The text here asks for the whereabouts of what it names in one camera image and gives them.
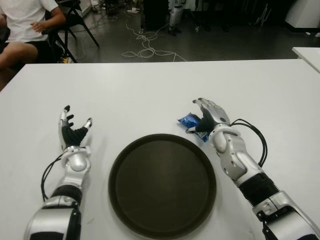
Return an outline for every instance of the white tabletop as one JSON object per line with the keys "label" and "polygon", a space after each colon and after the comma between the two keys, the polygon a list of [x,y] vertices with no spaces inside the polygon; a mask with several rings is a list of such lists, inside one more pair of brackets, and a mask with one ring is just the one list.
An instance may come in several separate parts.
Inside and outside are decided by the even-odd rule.
{"label": "white tabletop", "polygon": [[[263,240],[262,225],[209,144],[178,123],[201,111],[192,100],[221,105],[233,121],[248,120],[268,143],[265,172],[320,226],[320,75],[302,59],[182,63],[26,65],[0,93],[1,239],[22,239],[42,205],[40,180],[61,153],[58,118],[66,105],[75,126],[93,126],[90,185],[82,203],[82,240],[140,240],[115,216],[107,180],[117,155],[145,135],[167,133],[197,144],[215,170],[217,196],[208,220],[184,239]],[[259,138],[240,128],[258,161]],[[47,179],[52,192],[63,169]]]}
{"label": "white tabletop", "polygon": [[320,47],[294,47],[292,51],[320,73]]}

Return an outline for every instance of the silver robotic forearm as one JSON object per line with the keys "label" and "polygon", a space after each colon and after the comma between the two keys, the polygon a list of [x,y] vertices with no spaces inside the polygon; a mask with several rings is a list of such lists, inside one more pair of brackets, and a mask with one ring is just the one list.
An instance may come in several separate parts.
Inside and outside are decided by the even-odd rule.
{"label": "silver robotic forearm", "polygon": [[89,147],[79,147],[92,125],[89,118],[84,126],[72,130],[67,117],[70,107],[66,107],[59,120],[59,133],[63,155],[64,177],[42,207],[30,220],[25,240],[78,240],[81,233],[80,204],[83,196],[83,185],[91,167]]}
{"label": "silver robotic forearm", "polygon": [[[246,145],[238,130],[229,126],[225,111],[212,101],[199,98],[197,103],[203,112],[203,122],[212,128],[209,142],[221,160],[221,167],[245,198],[253,206],[253,212],[263,222],[267,240],[320,240],[320,229],[274,182],[247,153]],[[201,132],[203,125],[187,132]]]}

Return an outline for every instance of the robot leg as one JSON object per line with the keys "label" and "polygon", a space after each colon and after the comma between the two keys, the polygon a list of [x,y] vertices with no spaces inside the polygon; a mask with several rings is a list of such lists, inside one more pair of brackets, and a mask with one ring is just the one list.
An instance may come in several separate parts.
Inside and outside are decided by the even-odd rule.
{"label": "robot leg", "polygon": [[174,8],[170,12],[169,30],[172,31],[179,23],[183,12],[183,0],[175,0]]}

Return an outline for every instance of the human hand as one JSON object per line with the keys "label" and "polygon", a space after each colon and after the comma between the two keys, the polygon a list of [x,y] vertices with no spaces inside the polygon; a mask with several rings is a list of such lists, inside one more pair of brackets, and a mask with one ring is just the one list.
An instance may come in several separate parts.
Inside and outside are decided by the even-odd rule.
{"label": "human hand", "polygon": [[39,22],[39,21],[35,21],[33,23],[31,23],[32,29],[37,32],[37,33],[42,33],[46,27],[45,24],[43,22]]}

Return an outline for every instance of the black cable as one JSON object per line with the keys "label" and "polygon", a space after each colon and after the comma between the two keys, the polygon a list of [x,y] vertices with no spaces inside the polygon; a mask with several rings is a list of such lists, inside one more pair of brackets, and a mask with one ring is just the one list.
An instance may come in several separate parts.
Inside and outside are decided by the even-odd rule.
{"label": "black cable", "polygon": [[258,137],[260,138],[261,140],[261,143],[262,143],[262,156],[261,156],[261,159],[258,163],[258,165],[260,167],[262,167],[264,165],[264,163],[266,162],[266,159],[267,159],[267,155],[268,155],[268,145],[267,145],[267,141],[264,137],[264,135],[260,132],[259,129],[257,129],[254,125],[252,125],[250,122],[246,121],[246,120],[243,120],[241,118],[235,120],[233,123],[230,124],[230,126],[234,126],[234,125],[241,125],[241,126],[246,126],[248,128],[250,128],[252,131],[255,132],[255,134],[258,135]]}
{"label": "black cable", "polygon": [[54,164],[56,162],[58,162],[59,160],[61,160],[61,156],[63,154],[59,155],[53,162],[51,162],[46,169],[44,170],[43,174],[42,174],[42,178],[41,178],[41,193],[42,193],[42,199],[43,201],[46,201],[46,199],[48,199],[46,192],[45,192],[45,181],[51,171],[51,169],[53,168]]}

